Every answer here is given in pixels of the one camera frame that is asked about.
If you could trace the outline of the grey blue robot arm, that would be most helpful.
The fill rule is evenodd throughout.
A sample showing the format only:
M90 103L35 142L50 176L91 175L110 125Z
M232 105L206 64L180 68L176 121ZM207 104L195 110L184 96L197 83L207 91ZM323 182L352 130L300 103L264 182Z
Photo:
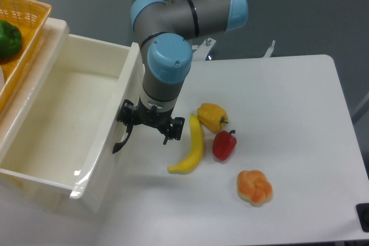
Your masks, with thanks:
M143 124L179 140L185 120L172 112L191 67L190 40L243 27L247 0L135 0L130 20L145 72L138 103L125 100L116 119L127 134Z

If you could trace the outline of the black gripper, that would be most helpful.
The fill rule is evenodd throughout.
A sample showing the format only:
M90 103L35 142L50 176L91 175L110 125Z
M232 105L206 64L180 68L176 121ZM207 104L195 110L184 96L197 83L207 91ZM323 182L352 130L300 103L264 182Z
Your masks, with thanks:
M123 104L118 112L116 121L126 126L126 132L132 132L134 125L146 125L155 128L164 135L163 144L166 145L170 140L179 141L182 136L182 130L185 122L183 117L172 118L173 108L168 111L161 111L157 106L147 108L140 100L136 106L128 99L123 101Z

